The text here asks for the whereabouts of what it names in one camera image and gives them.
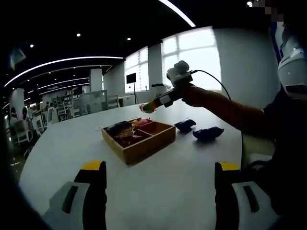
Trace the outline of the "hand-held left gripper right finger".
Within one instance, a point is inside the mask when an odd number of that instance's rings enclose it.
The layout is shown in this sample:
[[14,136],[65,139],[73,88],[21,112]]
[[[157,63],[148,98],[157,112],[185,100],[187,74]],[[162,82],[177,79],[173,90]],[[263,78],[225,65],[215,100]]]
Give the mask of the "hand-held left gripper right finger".
[[237,165],[218,161],[214,169],[217,230],[272,230],[278,215],[270,197]]

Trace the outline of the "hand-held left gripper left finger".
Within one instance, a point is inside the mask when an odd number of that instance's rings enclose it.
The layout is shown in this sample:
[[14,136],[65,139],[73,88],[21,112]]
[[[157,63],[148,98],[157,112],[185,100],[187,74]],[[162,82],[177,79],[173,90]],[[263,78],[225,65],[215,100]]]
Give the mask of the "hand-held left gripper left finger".
[[44,222],[52,230],[105,230],[106,184],[106,162],[86,163],[50,198]]

